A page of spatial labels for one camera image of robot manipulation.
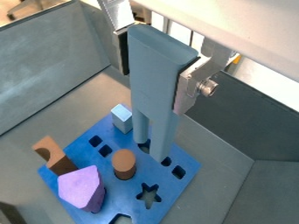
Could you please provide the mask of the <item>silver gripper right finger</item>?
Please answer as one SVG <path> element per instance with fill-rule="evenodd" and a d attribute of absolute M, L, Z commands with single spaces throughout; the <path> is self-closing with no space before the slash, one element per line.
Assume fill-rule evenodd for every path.
<path fill-rule="evenodd" d="M 199 95 L 205 97 L 213 95 L 219 84 L 211 80 L 211 76 L 225 68 L 236 56 L 236 52 L 224 45 L 209 38 L 203 39 L 200 57 L 179 75 L 172 104 L 176 115 L 188 111 Z"/>

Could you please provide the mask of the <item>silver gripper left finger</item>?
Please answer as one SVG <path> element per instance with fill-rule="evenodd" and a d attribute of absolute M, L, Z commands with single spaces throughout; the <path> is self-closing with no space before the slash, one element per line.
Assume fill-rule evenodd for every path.
<path fill-rule="evenodd" d="M 116 46 L 117 67 L 128 75 L 127 29 L 135 24 L 133 12 L 128 0 L 97 0 L 108 25 L 112 29 L 112 43 Z"/>

